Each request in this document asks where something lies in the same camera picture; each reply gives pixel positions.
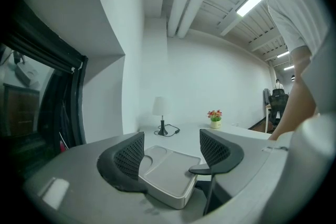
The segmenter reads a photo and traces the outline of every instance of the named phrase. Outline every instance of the table leg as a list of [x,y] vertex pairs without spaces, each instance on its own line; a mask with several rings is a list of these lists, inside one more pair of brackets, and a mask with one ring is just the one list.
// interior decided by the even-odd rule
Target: table leg
[[268,127],[268,108],[266,108],[266,126],[265,126],[265,133],[267,133],[267,127]]

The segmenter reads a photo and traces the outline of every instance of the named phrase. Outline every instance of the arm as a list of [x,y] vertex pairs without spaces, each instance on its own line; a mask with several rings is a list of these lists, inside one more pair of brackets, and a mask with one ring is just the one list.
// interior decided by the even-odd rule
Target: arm
[[316,107],[313,97],[301,78],[301,73],[310,63],[310,50],[307,46],[299,47],[293,50],[291,55],[295,65],[295,81],[284,114],[270,136],[270,140],[276,140],[281,134],[294,131],[301,122],[313,116]]

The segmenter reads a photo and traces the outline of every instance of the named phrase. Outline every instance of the lamp base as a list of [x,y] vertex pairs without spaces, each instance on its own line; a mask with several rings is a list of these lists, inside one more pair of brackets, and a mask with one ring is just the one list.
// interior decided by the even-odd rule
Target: lamp base
[[159,130],[159,132],[157,134],[162,135],[162,136],[165,136],[165,135],[168,134],[168,132],[164,128],[164,120],[161,121],[161,129]]

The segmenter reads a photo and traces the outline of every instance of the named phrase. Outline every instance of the flower pot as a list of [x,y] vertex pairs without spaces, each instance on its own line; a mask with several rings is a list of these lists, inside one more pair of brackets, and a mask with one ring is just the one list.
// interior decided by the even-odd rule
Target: flower pot
[[210,127],[212,129],[219,129],[221,128],[221,125],[222,125],[222,121],[211,121],[210,123]]

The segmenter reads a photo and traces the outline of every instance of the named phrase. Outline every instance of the fluorescent light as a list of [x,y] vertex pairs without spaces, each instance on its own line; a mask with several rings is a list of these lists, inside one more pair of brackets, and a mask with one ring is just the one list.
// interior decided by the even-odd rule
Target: fluorescent light
[[253,9],[260,1],[262,1],[262,0],[248,0],[239,10],[237,10],[237,13],[241,17],[243,17],[251,9]]
[[284,68],[284,70],[288,70],[288,69],[291,69],[291,68],[294,68],[294,66],[286,67],[286,68]]
[[278,55],[277,57],[280,58],[280,57],[282,57],[282,56],[287,55],[288,53],[289,53],[289,51],[286,51],[284,54],[280,54],[280,55]]

